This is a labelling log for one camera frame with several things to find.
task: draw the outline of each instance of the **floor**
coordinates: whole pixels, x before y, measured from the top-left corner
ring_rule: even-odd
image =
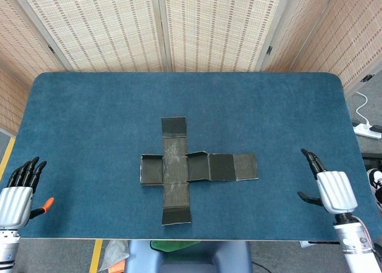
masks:
[[[382,124],[382,73],[367,82],[360,90],[369,98],[368,104],[360,112],[370,124]],[[349,114],[357,117],[355,109],[364,102],[357,94],[347,99]],[[379,141],[357,137],[362,152],[382,152]],[[0,157],[4,154],[9,138],[0,133]],[[108,241],[102,245],[100,264]],[[94,240],[28,240],[20,243],[17,255],[17,273],[48,272],[88,272],[93,255]],[[338,245],[314,245],[301,248],[298,242],[252,242],[252,260],[266,267],[272,273],[320,273],[349,272],[344,256]],[[267,272],[253,265],[254,272]]]

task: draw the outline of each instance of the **blue tablecloth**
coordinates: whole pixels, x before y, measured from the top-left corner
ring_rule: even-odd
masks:
[[[162,187],[140,185],[141,154],[162,153],[161,117],[185,116],[187,149],[255,152],[258,180],[190,185],[192,223],[162,226]],[[44,73],[37,77],[1,186],[39,155],[23,237],[335,240],[300,149],[343,170],[355,214],[382,233],[339,79],[327,73]]]

